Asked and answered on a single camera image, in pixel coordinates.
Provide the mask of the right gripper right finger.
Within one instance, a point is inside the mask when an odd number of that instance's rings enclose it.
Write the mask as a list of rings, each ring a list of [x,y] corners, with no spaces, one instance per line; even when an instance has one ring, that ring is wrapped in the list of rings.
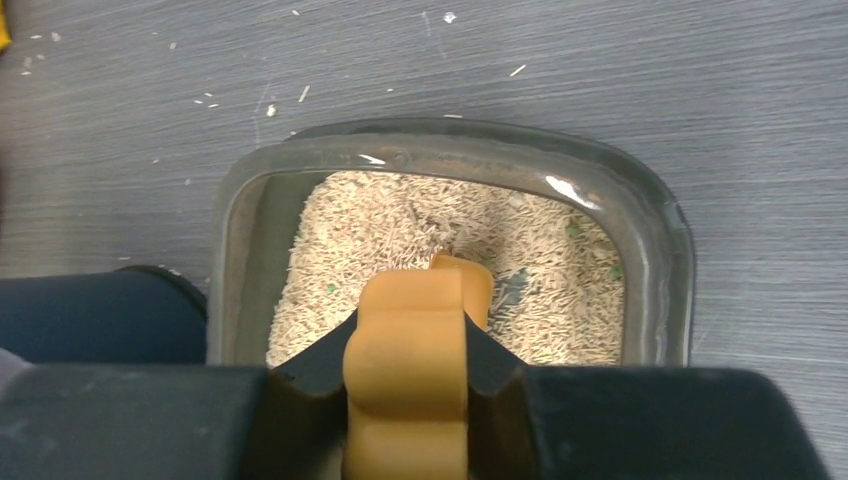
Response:
[[[468,323],[476,479],[825,479],[766,376],[701,367],[529,365]]]

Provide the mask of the translucent trash bag liner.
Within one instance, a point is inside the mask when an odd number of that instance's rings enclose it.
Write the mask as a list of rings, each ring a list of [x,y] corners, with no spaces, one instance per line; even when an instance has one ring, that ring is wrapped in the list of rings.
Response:
[[[31,363],[6,349],[0,349],[0,385],[4,387],[17,375],[29,369]]]

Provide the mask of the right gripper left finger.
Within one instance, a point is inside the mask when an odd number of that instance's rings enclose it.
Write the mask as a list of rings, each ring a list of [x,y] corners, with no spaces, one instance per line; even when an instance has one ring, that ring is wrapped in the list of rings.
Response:
[[[337,479],[350,317],[277,368],[42,364],[1,392],[5,479]]]

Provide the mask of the orange plastic litter scoop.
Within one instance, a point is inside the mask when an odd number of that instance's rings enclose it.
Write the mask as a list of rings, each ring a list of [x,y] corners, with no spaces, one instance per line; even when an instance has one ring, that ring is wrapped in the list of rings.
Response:
[[[468,478],[467,334],[493,291],[486,267],[444,252],[366,283],[343,355],[343,478]]]

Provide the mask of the black trash bin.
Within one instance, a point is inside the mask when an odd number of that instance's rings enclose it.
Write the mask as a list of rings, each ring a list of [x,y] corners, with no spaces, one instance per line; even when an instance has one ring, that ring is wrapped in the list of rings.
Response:
[[[1,347],[30,363],[202,364],[207,299],[143,265],[4,279]]]

